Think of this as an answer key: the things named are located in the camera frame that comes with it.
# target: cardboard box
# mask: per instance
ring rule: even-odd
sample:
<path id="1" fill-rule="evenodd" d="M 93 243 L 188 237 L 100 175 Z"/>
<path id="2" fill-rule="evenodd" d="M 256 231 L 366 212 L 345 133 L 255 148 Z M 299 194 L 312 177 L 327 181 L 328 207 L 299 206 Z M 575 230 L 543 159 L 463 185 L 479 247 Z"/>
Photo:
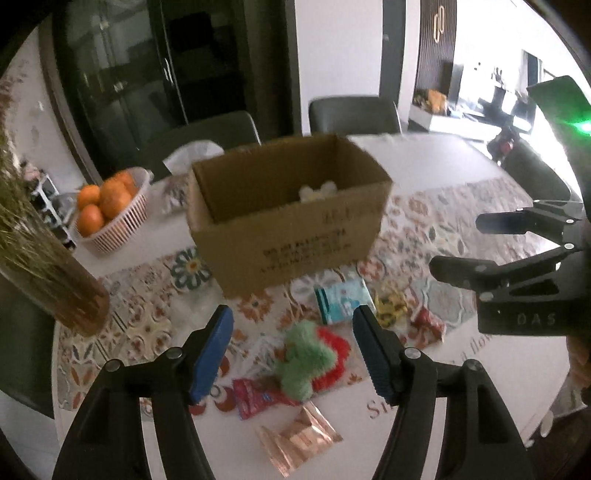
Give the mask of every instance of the cardboard box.
<path id="1" fill-rule="evenodd" d="M 333 180 L 329 199 L 300 203 L 303 185 Z M 194 163 L 188 222 L 227 297 L 364 259 L 392 180 L 335 135 L 292 137 Z"/>

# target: floral tablecloth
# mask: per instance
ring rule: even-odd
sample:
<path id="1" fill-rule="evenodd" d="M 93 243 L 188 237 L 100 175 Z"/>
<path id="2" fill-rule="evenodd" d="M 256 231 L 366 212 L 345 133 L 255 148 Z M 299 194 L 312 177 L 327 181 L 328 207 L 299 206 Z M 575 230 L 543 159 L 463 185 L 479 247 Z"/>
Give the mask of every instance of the floral tablecloth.
<path id="1" fill-rule="evenodd" d="M 231 307 L 235 330 L 210 396 L 192 407 L 194 415 L 215 408 L 232 412 L 236 404 L 232 379 L 255 375 L 273 361 L 274 342 L 281 332 L 303 319 L 320 321 L 314 288 L 363 277 L 368 287 L 384 281 L 405 292 L 411 310 L 428 306 L 446 322 L 447 334 L 475 318 L 473 294 L 436 282 L 428 263 L 434 255 L 494 260 L 499 264 L 541 251 L 544 241 L 526 235 L 483 235 L 475 219 L 485 212 L 531 206 L 531 199 L 512 180 L 486 180 L 411 196 L 392 194 L 382 228 L 369 257 L 357 264 L 320 271 L 250 296 L 221 299 Z M 175 343 L 171 305 L 180 295 L 194 296 L 212 289 L 212 274 L 195 247 L 166 255 L 154 262 L 113 273 L 102 279 L 111 295 L 110 318 L 96 337 L 84 339 L 60 327 L 57 359 L 59 407 L 75 410 L 108 359 L 126 364 L 154 359 Z M 350 324 L 336 326 L 352 344 L 346 375 L 337 388 L 367 376 Z M 434 339 L 427 329 L 410 324 L 394 327 L 402 342 L 425 348 Z M 142 415 L 151 417 L 149 399 L 141 400 Z"/>

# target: orange fruit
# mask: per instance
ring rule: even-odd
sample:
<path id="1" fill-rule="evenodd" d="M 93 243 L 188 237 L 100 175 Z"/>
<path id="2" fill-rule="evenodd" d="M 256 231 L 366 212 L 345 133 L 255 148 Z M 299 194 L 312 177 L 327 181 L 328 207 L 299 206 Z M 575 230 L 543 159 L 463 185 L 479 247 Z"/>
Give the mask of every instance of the orange fruit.
<path id="1" fill-rule="evenodd" d="M 135 197 L 135 194 L 138 193 L 138 188 L 135 186 L 134 178 L 131 176 L 127 170 L 121 170 L 113 175 L 115 180 L 119 180 L 127 191 L 131 194 L 132 197 Z"/>
<path id="2" fill-rule="evenodd" d="M 123 182 L 117 179 L 109 179 L 100 188 L 100 209 L 106 218 L 112 220 L 121 213 L 130 203 L 133 197 L 125 188 Z"/>
<path id="3" fill-rule="evenodd" d="M 92 203 L 86 205 L 80 212 L 76 228 L 83 237 L 91 236 L 105 226 L 105 217 L 100 208 Z"/>
<path id="4" fill-rule="evenodd" d="M 86 185 L 78 194 L 78 210 L 82 211 L 86 205 L 98 205 L 100 199 L 100 188 L 97 185 Z"/>

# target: fruit basket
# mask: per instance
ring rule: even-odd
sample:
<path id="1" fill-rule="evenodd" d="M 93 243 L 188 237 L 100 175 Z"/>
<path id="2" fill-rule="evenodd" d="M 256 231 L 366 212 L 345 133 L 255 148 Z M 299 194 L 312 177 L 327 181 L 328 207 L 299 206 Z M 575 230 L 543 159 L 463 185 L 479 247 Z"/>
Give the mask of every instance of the fruit basket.
<path id="1" fill-rule="evenodd" d="M 129 203 L 115 218 L 96 233 L 83 237 L 77 228 L 77 218 L 73 222 L 76 242 L 91 251 L 108 253 L 120 248 L 137 229 L 146 221 L 148 188 L 154 178 L 151 171 L 141 167 L 126 170 L 134 179 L 138 191 Z"/>

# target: finger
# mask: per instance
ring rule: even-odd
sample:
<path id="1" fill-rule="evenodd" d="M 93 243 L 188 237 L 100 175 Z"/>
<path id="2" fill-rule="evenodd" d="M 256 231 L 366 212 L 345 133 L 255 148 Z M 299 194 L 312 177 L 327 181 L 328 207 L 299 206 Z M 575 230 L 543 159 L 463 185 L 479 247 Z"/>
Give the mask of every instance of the finger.
<path id="1" fill-rule="evenodd" d="M 591 363 L 579 365 L 576 362 L 571 363 L 570 372 L 582 382 L 591 384 Z"/>
<path id="2" fill-rule="evenodd" d="M 578 337 L 566 337 L 566 348 L 579 365 L 584 365 L 589 361 L 589 347 Z"/>
<path id="3" fill-rule="evenodd" d="M 591 387 L 591 379 L 586 378 L 584 375 L 580 375 L 578 372 L 571 370 L 570 378 L 573 380 L 573 384 L 577 388 L 589 388 Z"/>

